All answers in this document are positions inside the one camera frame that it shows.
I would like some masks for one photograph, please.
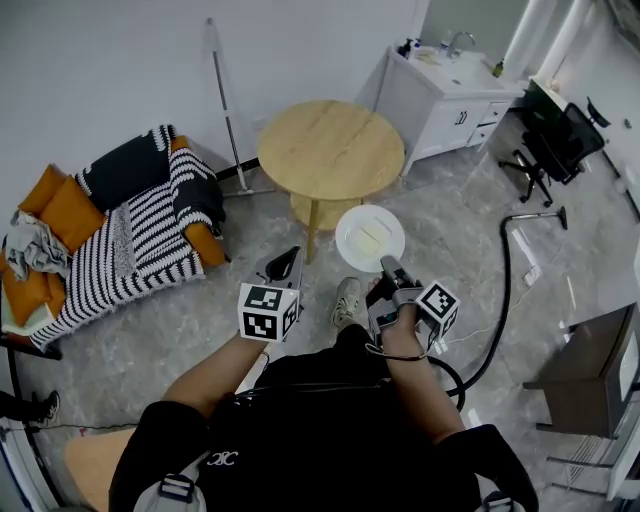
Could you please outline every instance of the black office chair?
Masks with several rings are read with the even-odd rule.
[[[602,116],[599,114],[598,116],[608,123]],[[598,118],[595,121],[602,126]],[[562,115],[551,126],[547,126],[541,119],[535,131],[531,130],[523,134],[522,141],[536,163],[531,164],[522,152],[516,149],[513,156],[520,157],[525,165],[507,161],[498,162],[498,165],[500,167],[506,165],[524,172],[529,177],[527,194],[522,196],[520,201],[527,202],[537,184],[547,197],[544,202],[547,208],[553,204],[553,199],[543,182],[544,173],[548,176],[549,185],[551,185],[551,178],[566,185],[580,172],[578,167],[580,161],[604,147],[604,139],[593,126],[593,121],[573,103],[567,105]]]

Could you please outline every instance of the mop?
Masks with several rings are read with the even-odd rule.
[[[238,174],[238,180],[240,181],[241,190],[237,192],[232,192],[229,194],[225,194],[224,197],[241,197],[241,196],[251,196],[255,194],[267,194],[270,192],[275,192],[274,188],[265,188],[261,190],[254,190],[247,185],[246,180],[244,179],[244,172],[242,171],[242,166],[240,165],[240,159],[238,158],[238,149],[236,147],[236,140],[233,136],[233,129],[231,127],[231,117],[229,113],[229,109],[227,107],[227,99],[224,94],[224,86],[222,85],[222,72],[220,66],[221,60],[221,46],[218,38],[218,31],[216,30],[215,23],[213,22],[213,18],[207,19],[207,25],[209,26],[209,43],[211,46],[211,53],[213,54],[213,63],[216,68],[216,79],[218,81],[218,88],[220,89],[220,101],[222,102],[222,111],[224,113],[224,119],[227,124],[227,132],[229,133],[229,140],[231,141],[231,148],[233,149],[233,157],[236,161],[236,173]]]

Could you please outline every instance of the sneaker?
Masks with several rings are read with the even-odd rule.
[[[60,395],[58,392],[52,391],[49,397],[40,403],[44,409],[44,415],[38,423],[48,425],[54,422],[58,415],[58,409],[60,409]]]
[[[358,308],[360,300],[360,281],[355,277],[345,277],[338,285],[338,297],[336,306],[331,314],[333,325],[339,327],[345,316],[353,317]]]

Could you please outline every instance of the white logo print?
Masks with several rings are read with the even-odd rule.
[[[207,466],[233,466],[236,461],[230,460],[231,457],[238,455],[238,452],[221,452],[214,453],[207,461]]]

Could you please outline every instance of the black cable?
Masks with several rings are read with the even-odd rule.
[[[356,385],[350,382],[300,382],[293,384],[273,384],[251,388],[235,395],[236,398],[251,398],[270,394],[290,393],[328,393],[331,391],[371,391],[383,387],[385,381],[374,385]]]
[[[40,432],[41,430],[55,430],[57,428],[86,428],[88,430],[111,430],[114,428],[136,427],[138,423],[120,423],[118,425],[105,425],[94,427],[92,425],[76,425],[73,423],[61,423],[60,425],[51,425],[47,427],[39,427],[37,425],[28,426],[26,428],[4,428],[0,427],[3,432]]]
[[[264,371],[267,369],[267,366],[269,366],[269,363],[271,362],[271,358],[269,357],[269,354],[267,354],[266,351],[263,350],[262,355],[267,358],[267,362],[264,363],[264,366],[262,367],[262,372],[260,373],[264,373]]]
[[[427,357],[427,352],[429,352],[429,348],[427,348],[427,350],[424,350],[419,356],[392,356],[391,354],[387,354],[384,350],[376,347],[373,343],[365,343],[364,346],[369,353],[384,357],[385,359],[393,359],[394,361],[421,361]]]

